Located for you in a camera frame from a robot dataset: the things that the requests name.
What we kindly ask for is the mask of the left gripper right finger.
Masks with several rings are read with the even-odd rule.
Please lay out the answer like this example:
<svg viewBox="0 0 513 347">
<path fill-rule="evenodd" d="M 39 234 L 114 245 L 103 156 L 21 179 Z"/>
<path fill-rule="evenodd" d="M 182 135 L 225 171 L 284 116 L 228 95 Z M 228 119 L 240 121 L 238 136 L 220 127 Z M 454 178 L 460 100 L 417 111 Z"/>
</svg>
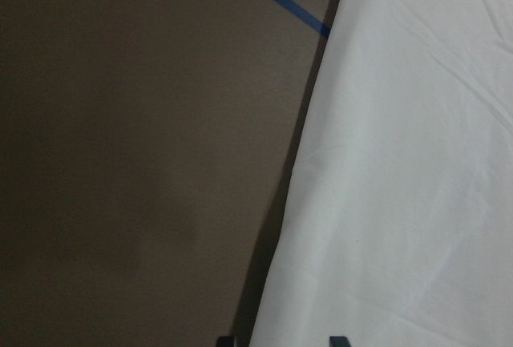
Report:
<svg viewBox="0 0 513 347">
<path fill-rule="evenodd" d="M 345 336 L 330 336 L 330 347 L 348 347 L 348 338 Z"/>
</svg>

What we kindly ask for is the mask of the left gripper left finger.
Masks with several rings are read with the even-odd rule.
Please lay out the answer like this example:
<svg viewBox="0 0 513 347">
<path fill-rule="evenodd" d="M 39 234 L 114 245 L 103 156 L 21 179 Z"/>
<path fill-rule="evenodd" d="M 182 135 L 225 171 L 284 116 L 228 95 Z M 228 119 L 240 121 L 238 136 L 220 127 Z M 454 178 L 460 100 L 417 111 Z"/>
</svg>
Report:
<svg viewBox="0 0 513 347">
<path fill-rule="evenodd" d="M 236 347 L 235 336 L 221 336 L 216 340 L 216 347 Z"/>
</svg>

